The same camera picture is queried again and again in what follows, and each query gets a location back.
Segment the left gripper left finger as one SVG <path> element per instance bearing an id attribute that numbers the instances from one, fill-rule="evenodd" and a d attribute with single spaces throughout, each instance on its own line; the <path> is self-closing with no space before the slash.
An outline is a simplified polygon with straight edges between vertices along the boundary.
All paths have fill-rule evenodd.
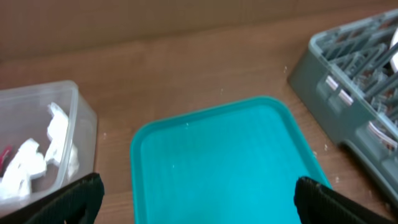
<path id="1" fill-rule="evenodd" d="M 90 173 L 50 195 L 1 218 L 1 224 L 93 224 L 101 208 L 104 184 Z"/>

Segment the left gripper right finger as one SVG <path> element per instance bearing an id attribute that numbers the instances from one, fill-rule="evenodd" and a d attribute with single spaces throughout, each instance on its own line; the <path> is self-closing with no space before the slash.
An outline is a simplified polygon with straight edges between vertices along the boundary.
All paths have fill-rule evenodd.
<path id="1" fill-rule="evenodd" d="M 294 204 L 304 224 L 393 224 L 309 177 L 296 182 Z"/>

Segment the white tissue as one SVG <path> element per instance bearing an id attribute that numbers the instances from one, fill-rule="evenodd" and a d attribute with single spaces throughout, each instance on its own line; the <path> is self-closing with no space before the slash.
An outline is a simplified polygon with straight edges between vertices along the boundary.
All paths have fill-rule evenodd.
<path id="1" fill-rule="evenodd" d="M 30 195 L 32 192 L 30 181 L 43 177 L 49 164 L 60 165 L 69 118 L 54 102 L 49 104 L 48 108 L 52 120 L 47 127 L 47 137 L 50 140 L 47 152 L 45 154 L 39 152 L 39 143 L 32 138 L 21 144 L 16 154 L 11 157 L 11 161 L 3 168 L 1 200 Z"/>

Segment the foil snack wrapper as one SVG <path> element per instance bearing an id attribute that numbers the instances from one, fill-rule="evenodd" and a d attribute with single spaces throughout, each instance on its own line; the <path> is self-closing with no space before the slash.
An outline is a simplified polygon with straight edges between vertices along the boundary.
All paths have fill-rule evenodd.
<path id="1" fill-rule="evenodd" d="M 5 161 L 9 157 L 10 153 L 12 152 L 12 150 L 13 150 L 12 146 L 6 146 L 6 148 L 1 153 L 1 160 L 0 160 L 0 170 L 1 171 L 3 170 Z"/>

